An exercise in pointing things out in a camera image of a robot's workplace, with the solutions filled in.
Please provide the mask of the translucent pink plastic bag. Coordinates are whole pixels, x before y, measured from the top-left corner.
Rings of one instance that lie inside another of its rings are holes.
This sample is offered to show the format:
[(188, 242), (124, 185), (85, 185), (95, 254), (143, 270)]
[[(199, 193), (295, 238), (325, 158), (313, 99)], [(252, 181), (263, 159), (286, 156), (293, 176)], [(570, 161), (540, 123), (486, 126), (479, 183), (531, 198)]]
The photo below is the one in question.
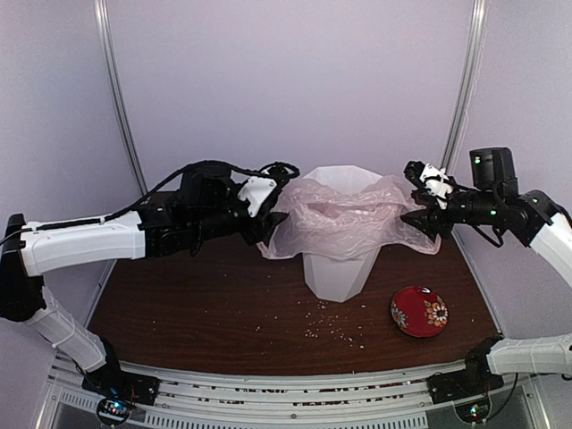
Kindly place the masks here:
[(418, 208), (404, 183), (391, 175), (350, 194), (314, 179), (296, 179), (274, 207), (275, 213), (288, 217), (257, 248), (270, 260), (302, 253), (344, 261), (393, 244), (435, 255), (441, 241), (429, 239), (400, 219)]

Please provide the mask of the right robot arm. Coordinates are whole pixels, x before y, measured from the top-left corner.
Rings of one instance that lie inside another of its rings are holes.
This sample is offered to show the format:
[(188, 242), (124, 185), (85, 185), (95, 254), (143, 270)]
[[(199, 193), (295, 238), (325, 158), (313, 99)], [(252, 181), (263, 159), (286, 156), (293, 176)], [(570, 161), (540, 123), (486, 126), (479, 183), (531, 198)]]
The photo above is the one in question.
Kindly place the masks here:
[[(463, 186), (445, 169), (422, 161), (410, 161), (405, 178), (413, 185), (412, 198), (420, 209), (404, 214), (404, 223), (417, 228), (430, 240), (448, 238), (454, 226), (469, 226), (478, 234), (488, 226), (486, 237), (493, 246), (503, 244), (509, 233), (514, 240), (541, 259), (547, 279), (523, 268), (515, 273), (510, 261), (504, 287), (518, 304), (538, 286), (552, 294), (571, 287), (571, 216), (539, 189), (521, 192), (513, 156), (507, 147), (473, 149), (469, 153), (473, 184)], [(471, 349), (462, 370), (434, 375), (428, 384), (433, 402), (481, 395), (502, 384), (505, 375), (559, 375), (571, 378), (571, 334), (534, 329), (511, 339), (502, 333)]]

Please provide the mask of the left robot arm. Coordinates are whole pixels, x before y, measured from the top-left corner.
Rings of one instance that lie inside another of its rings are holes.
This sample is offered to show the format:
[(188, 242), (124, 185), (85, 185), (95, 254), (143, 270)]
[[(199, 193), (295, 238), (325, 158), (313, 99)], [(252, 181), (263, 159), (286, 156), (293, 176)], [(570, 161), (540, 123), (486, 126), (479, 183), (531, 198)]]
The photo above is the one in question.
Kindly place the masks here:
[(274, 162), (244, 170), (223, 161), (187, 164), (169, 175), (179, 188), (156, 203), (146, 193), (111, 214), (53, 223), (13, 214), (1, 241), (1, 316), (33, 328), (75, 363), (87, 384), (113, 405), (133, 408), (142, 390), (121, 369), (111, 343), (77, 323), (44, 277), (55, 270), (111, 260), (198, 254), (209, 240), (238, 234), (267, 244), (286, 215), (275, 210), (299, 169)]

